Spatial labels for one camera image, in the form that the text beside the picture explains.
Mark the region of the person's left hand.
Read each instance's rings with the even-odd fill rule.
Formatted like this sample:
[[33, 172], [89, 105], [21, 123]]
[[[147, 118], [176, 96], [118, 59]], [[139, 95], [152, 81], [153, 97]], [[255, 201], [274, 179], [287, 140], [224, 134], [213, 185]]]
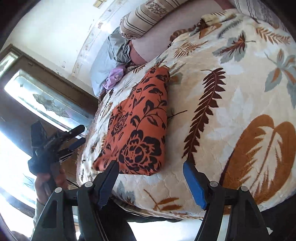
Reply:
[[[40, 204], [45, 205], [49, 199], [51, 193], [50, 183], [52, 181], [52, 175], [49, 173], [37, 173], [35, 180], [35, 190], [37, 194], [37, 201]], [[66, 178], [65, 170], [60, 166], [58, 175], [54, 178], [55, 188], [60, 187], [62, 189], [68, 189], [68, 182]]]

